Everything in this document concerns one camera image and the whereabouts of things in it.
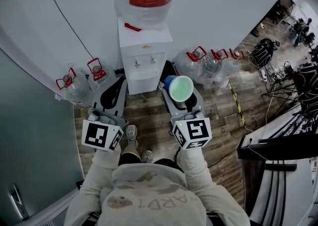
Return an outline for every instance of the leg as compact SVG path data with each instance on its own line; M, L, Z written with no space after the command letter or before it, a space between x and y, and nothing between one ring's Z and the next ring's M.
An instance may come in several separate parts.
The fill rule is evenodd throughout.
M184 173L183 170L178 166L178 164L176 164L173 160L170 160L170 159L160 159L156 161L154 164L160 164L170 168L175 168L180 170L182 173Z
M300 41L300 34L298 35L298 37L295 40L294 47L298 47L299 41Z
M130 125L126 129L127 146L125 147L122 155L120 156L118 165L127 163L141 163L140 155L137 152L138 141L137 137L137 127L135 125Z

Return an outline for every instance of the door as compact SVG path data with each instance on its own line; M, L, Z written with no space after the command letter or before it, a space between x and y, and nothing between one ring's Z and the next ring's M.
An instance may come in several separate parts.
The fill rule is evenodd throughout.
M0 49L0 225L21 221L14 184L31 217L83 180L73 105L54 99Z

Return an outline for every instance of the blue cup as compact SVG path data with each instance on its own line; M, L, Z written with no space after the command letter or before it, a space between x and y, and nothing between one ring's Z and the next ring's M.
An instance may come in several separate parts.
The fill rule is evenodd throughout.
M164 88L169 89L169 86L171 84L171 82L176 78L177 76L171 75L171 76L167 76L164 79Z

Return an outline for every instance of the sneaker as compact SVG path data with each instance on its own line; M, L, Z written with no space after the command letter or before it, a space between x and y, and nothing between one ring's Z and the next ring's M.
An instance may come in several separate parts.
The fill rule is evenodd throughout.
M147 150L141 155L142 162L149 163L152 161L152 159L153 159L153 152L150 150Z
M138 130L136 125L129 125L126 128L127 144L128 145L133 144L136 148L138 148L138 141L136 139L137 133L138 133Z

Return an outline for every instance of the wooden floor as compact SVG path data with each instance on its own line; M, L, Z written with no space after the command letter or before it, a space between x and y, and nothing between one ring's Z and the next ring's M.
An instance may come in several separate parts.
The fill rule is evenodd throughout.
M303 45L297 49L293 47L287 38L288 34L284 34L287 25L273 25L269 20L265 20L263 24L265 28L260 30L259 38L249 34L237 49L245 52L252 51L260 39L267 37L281 43L273 56L275 65L280 66L285 61L289 61L292 66L296 67L304 61L308 50ZM265 83L258 75L257 68L247 60L242 60L240 67L240 72L231 76L231 82L238 95L247 127L255 130L265 124L270 98L261 96L266 89ZM247 130L242 124L232 93L228 88L220 89L214 84L207 89L201 85L196 85L196 88L203 96L204 110L211 123L213 138L203 148L203 154L212 178L216 183L227 188L237 202L244 206L245 187L242 162L237 159L235 152L231 152L237 148L241 137L247 133ZM141 151L146 148L151 149L154 152L154 160L163 157L173 158L178 145L174 137L168 133L170 115L166 112L161 92L127 95L126 103L124 116L131 124L138 127L137 138ZM280 99L273 99L267 118L275 113L280 103ZM78 107L75 109L76 135L85 174L90 168L94 155L94 150L80 144L82 121L86 117L87 109ZM125 138L122 138L121 145L124 146L125 142ZM214 165L229 153L231 153L229 156Z

